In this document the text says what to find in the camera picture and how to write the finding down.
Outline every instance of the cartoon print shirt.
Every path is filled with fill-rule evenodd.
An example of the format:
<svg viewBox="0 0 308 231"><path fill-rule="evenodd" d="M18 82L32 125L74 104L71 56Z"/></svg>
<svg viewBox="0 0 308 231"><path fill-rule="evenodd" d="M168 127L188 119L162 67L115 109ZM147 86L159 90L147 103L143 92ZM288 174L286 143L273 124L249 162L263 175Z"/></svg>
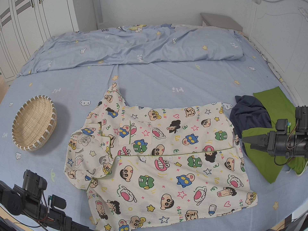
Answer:
<svg viewBox="0 0 308 231"><path fill-rule="evenodd" d="M72 134L64 172L87 191L97 230L163 226L257 204L221 103L128 107L116 83Z"/></svg>

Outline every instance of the woven bamboo basket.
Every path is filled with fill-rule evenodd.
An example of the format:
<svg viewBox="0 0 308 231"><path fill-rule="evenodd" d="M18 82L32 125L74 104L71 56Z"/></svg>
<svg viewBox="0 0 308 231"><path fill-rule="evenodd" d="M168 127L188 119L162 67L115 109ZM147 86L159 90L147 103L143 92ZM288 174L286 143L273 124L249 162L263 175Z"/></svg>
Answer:
<svg viewBox="0 0 308 231"><path fill-rule="evenodd" d="M57 125L51 98L40 95L28 100L17 112L12 125L12 139L24 151L35 151L49 139Z"/></svg>

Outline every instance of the green cartoon character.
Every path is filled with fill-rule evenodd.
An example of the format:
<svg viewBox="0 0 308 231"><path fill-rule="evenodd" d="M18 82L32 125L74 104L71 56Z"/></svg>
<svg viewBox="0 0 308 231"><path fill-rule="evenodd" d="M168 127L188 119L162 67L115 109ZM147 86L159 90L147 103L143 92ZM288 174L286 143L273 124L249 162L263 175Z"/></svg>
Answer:
<svg viewBox="0 0 308 231"><path fill-rule="evenodd" d="M195 157L194 155L187 158L187 161L188 161L187 165L189 167L201 167L202 166L201 158Z"/></svg>
<svg viewBox="0 0 308 231"><path fill-rule="evenodd" d="M153 183L154 179L148 175L140 175L139 177L139 186L143 187L144 189L150 189L154 187Z"/></svg>
<svg viewBox="0 0 308 231"><path fill-rule="evenodd" d="M144 153L147 150L147 144L148 143L144 142L144 139L135 141L133 143L135 152Z"/></svg>
<svg viewBox="0 0 308 231"><path fill-rule="evenodd" d="M227 133L225 131L218 131L215 133L215 139L218 141L223 141L227 139Z"/></svg>

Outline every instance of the shirt pocket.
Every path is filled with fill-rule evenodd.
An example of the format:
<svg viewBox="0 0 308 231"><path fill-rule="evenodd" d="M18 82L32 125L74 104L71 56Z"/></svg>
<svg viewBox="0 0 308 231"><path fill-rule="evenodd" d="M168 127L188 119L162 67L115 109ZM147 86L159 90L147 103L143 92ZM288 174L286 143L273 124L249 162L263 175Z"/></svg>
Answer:
<svg viewBox="0 0 308 231"><path fill-rule="evenodd" d="M132 120L120 123L119 145L129 144L133 145L135 152L145 152L152 144L152 124Z"/></svg>

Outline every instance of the blue bed sheet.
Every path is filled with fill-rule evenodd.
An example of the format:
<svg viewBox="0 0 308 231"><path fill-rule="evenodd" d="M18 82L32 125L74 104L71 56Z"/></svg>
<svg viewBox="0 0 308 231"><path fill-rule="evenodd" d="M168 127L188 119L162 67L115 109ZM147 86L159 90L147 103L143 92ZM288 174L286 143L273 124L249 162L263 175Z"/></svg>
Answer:
<svg viewBox="0 0 308 231"><path fill-rule="evenodd" d="M11 187L14 184L21 186L26 169L38 173L48 182L45 195L55 194L66 199L66 214L94 229L86 192L76 189L68 181L63 167L71 133L83 126L87 114L103 98L114 80L117 79L129 106L175 108L222 102L229 117L231 107L236 104L236 95L252 95L253 92L279 86L291 100L249 42L238 33L234 33L234 38L245 55L241 61L160 61L80 66L18 77L0 105L0 180ZM19 108L28 99L40 94L54 101L58 124L41 149L25 152L18 149L11 139L12 122ZM307 172L297 177L294 172L282 171L276 182L269 184L245 155L244 160L250 188L258 193L256 207L222 217L186 221L151 230L204 230L206 227L206 230L264 231L290 215L307 199L302 194L308 186ZM36 225L26 217L18 219Z"/></svg>

